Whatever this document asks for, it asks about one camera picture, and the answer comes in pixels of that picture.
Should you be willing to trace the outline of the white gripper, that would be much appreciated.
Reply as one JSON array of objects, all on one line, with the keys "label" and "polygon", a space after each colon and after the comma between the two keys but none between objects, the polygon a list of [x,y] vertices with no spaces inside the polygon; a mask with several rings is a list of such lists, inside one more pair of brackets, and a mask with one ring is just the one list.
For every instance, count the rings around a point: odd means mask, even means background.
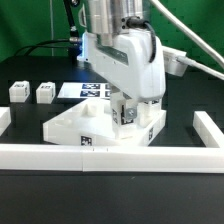
[{"label": "white gripper", "polygon": [[[156,38],[156,57],[152,55],[149,31],[130,29],[114,38],[114,46],[101,47],[95,35],[87,34],[87,58],[92,69],[110,84],[111,94],[123,92],[137,102],[163,97],[166,89],[163,49]],[[136,106],[124,106],[124,118],[137,117]]]}]

